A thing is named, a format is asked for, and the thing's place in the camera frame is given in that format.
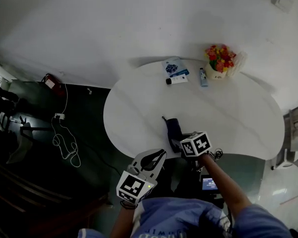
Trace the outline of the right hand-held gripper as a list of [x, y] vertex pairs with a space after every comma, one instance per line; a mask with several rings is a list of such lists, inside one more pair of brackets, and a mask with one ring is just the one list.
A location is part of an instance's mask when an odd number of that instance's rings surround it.
[[212, 149], [212, 144], [205, 131], [194, 131], [183, 134], [181, 141], [172, 139], [171, 148], [176, 154], [183, 153], [184, 159], [188, 161], [192, 168], [199, 170], [198, 157], [208, 153]]

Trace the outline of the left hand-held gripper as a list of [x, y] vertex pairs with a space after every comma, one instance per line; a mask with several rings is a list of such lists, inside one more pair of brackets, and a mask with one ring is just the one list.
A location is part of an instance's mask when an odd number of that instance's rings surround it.
[[166, 157], [167, 152], [164, 149], [139, 153], [127, 171], [123, 171], [116, 187], [117, 196], [132, 205], [138, 205], [157, 185], [156, 179]]

